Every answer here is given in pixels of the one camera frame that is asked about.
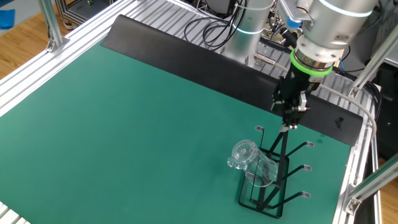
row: transparent cup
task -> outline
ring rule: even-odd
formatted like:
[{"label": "transparent cup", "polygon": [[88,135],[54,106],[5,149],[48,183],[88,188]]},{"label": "transparent cup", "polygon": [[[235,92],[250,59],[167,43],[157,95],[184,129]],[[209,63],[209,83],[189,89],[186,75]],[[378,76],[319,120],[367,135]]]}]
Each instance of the transparent cup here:
[{"label": "transparent cup", "polygon": [[278,174],[276,163],[250,140],[242,140],[234,146],[228,165],[242,169],[246,173],[245,177],[256,187],[267,187],[276,181]]}]

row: cup handle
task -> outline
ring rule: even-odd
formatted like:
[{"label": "cup handle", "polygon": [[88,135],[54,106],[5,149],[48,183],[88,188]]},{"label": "cup handle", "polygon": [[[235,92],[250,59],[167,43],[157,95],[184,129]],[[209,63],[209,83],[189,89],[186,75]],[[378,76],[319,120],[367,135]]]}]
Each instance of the cup handle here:
[{"label": "cup handle", "polygon": [[233,158],[232,156],[228,158],[227,163],[232,168],[242,169],[242,167],[236,162],[235,158]]}]

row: green work surface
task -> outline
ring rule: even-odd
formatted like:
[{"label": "green work surface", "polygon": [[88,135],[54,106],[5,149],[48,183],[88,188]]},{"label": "green work surface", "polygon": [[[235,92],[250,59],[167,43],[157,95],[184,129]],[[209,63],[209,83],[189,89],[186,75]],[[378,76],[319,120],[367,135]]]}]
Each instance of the green work surface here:
[{"label": "green work surface", "polygon": [[0,118],[0,201],[32,224],[331,223],[349,146],[289,133],[281,219],[238,205],[233,146],[281,118],[95,45]]}]

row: blue object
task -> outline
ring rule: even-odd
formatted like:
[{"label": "blue object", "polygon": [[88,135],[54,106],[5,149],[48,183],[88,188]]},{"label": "blue object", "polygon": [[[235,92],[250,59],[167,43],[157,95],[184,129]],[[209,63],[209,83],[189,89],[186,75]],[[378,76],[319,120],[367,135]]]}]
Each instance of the blue object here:
[{"label": "blue object", "polygon": [[287,17],[286,25],[291,27],[291,28],[299,28],[301,23],[302,23],[302,21],[295,22],[289,16]]},{"label": "blue object", "polygon": [[14,1],[14,0],[0,0],[0,7],[3,7],[12,1]]},{"label": "blue object", "polygon": [[15,9],[0,10],[0,29],[10,29],[14,26]]},{"label": "blue object", "polygon": [[341,69],[343,70],[343,71],[345,71],[345,69],[344,69],[344,65],[343,65],[343,60],[341,59],[341,58],[339,58],[340,59],[340,65],[341,65]]}]

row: green ring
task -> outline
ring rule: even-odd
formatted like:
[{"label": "green ring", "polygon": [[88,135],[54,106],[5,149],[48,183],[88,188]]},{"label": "green ring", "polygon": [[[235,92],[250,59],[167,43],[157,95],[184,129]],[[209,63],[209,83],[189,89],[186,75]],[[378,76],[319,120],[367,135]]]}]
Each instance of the green ring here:
[{"label": "green ring", "polygon": [[315,77],[324,77],[329,75],[329,73],[331,72],[331,70],[333,69],[333,66],[330,67],[328,70],[326,71],[315,71],[315,70],[311,70],[309,68],[304,67],[303,65],[301,65],[301,63],[299,63],[297,61],[297,59],[294,57],[294,50],[292,51],[292,53],[290,54],[290,61],[292,62],[292,64],[299,69],[300,71],[302,71],[303,73],[315,76]]}]

